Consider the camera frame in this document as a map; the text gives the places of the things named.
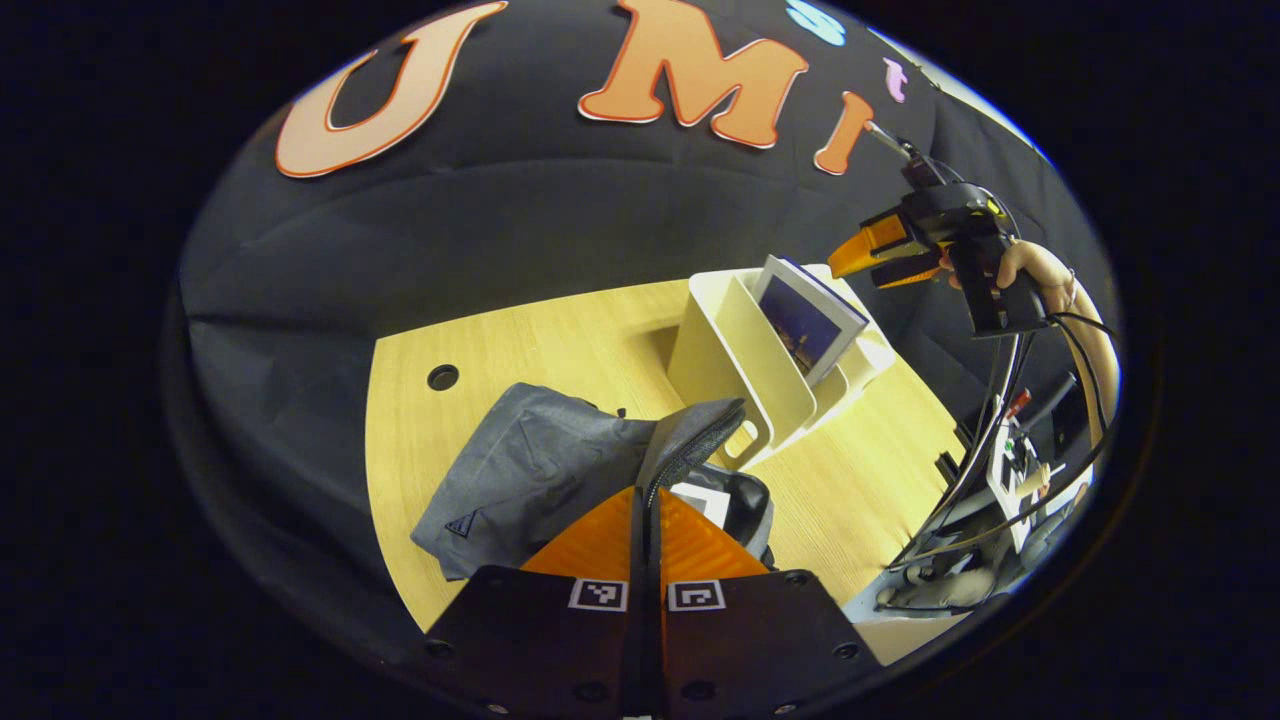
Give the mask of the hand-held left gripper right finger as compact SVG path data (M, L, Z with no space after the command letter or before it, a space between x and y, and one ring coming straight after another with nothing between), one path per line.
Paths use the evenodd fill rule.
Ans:
M648 714L817 717L879 673L874 651L813 571L772 571L667 489L648 497Z

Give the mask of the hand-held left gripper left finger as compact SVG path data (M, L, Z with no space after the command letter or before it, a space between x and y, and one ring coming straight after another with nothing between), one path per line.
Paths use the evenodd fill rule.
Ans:
M627 488L525 565L476 570L424 637L429 679L483 717L644 716L645 532Z

